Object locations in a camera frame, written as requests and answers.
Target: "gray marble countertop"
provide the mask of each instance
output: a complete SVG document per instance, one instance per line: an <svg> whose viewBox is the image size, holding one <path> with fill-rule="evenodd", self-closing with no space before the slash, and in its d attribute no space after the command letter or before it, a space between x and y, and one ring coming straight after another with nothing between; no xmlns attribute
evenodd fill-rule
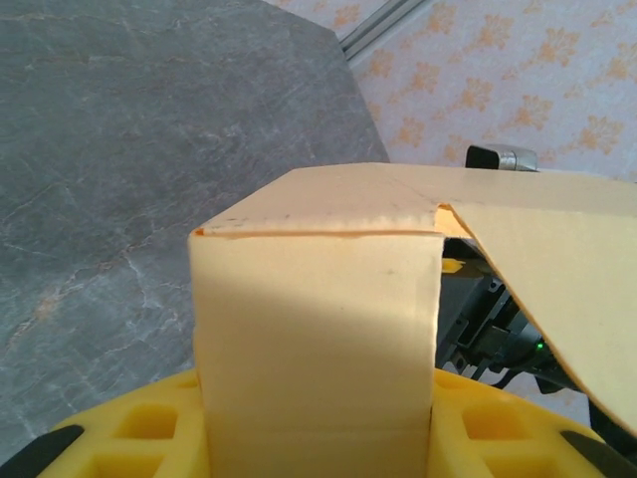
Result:
<svg viewBox="0 0 637 478"><path fill-rule="evenodd" d="M192 366L191 229L291 168L386 160L334 34L266 3L2 10L0 462Z"/></svg>

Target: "yellow plastic grid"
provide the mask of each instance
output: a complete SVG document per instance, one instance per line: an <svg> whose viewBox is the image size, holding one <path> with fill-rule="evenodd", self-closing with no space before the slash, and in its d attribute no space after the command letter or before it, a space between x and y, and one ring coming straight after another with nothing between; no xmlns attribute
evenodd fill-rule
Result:
<svg viewBox="0 0 637 478"><path fill-rule="evenodd" d="M559 434L590 429L521 398L436 370L430 478L597 478ZM209 478L194 370L79 413L84 434L42 478Z"/></svg>

